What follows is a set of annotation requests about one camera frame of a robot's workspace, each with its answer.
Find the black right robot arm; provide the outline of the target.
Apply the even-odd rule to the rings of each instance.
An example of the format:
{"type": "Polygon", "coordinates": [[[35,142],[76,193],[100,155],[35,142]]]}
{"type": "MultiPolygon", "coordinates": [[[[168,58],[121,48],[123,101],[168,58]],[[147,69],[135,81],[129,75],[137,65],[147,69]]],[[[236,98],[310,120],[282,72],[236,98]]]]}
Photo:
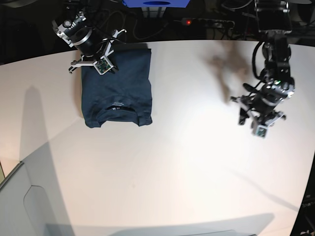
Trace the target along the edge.
{"type": "Polygon", "coordinates": [[[112,44],[121,43],[119,36],[127,30],[105,33],[93,23],[92,14],[79,0],[63,0],[62,5],[61,15],[52,21],[53,30],[70,48],[80,52],[80,58],[71,62],[69,73],[81,67],[93,68],[99,75],[118,72],[110,60],[114,53],[112,44]]]}

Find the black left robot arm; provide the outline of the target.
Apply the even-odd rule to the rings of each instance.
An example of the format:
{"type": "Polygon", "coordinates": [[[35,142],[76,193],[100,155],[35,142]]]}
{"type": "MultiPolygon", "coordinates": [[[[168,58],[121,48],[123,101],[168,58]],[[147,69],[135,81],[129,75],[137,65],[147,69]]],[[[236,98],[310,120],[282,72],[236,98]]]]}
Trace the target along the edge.
{"type": "Polygon", "coordinates": [[[286,119],[275,108],[295,92],[295,81],[290,73],[291,48],[287,34],[292,32],[289,3],[286,0],[256,0],[254,2],[258,32],[261,40],[252,54],[252,72],[258,83],[243,84],[248,95],[231,97],[240,106],[239,125],[252,119],[253,133],[261,136],[270,126],[286,119]]]}

